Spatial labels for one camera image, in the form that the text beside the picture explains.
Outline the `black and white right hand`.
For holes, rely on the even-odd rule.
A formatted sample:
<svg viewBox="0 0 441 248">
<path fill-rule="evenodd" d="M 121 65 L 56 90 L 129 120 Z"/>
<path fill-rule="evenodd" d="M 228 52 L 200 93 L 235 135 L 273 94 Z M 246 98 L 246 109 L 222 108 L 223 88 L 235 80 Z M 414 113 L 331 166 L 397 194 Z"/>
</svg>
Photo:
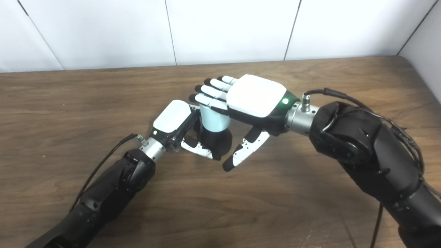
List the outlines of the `black and white right hand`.
<svg viewBox="0 0 441 248">
<path fill-rule="evenodd" d="M 231 120 L 252 126 L 224 161 L 222 167 L 226 172 L 238 167 L 270 136 L 287 132 L 288 112 L 300 101 L 282 84 L 255 75 L 238 79 L 226 75 L 208 78 L 194 89 L 195 94 L 190 95 L 189 100 L 197 103 L 201 112 L 203 130 L 199 141 L 221 157 L 233 145 Z"/>
</svg>

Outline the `black and white left hand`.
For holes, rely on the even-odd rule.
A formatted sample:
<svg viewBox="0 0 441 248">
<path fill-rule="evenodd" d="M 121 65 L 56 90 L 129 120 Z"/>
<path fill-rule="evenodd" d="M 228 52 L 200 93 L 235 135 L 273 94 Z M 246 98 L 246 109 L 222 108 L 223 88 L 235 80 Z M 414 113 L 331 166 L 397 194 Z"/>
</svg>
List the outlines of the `black and white left hand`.
<svg viewBox="0 0 441 248">
<path fill-rule="evenodd" d="M 182 100 L 171 101 L 153 121 L 148 139 L 140 148 L 154 162 L 168 151 L 181 148 L 202 157 L 219 161 L 222 157 L 197 139 L 186 136 L 190 130 L 203 130 L 200 108 Z"/>
</svg>

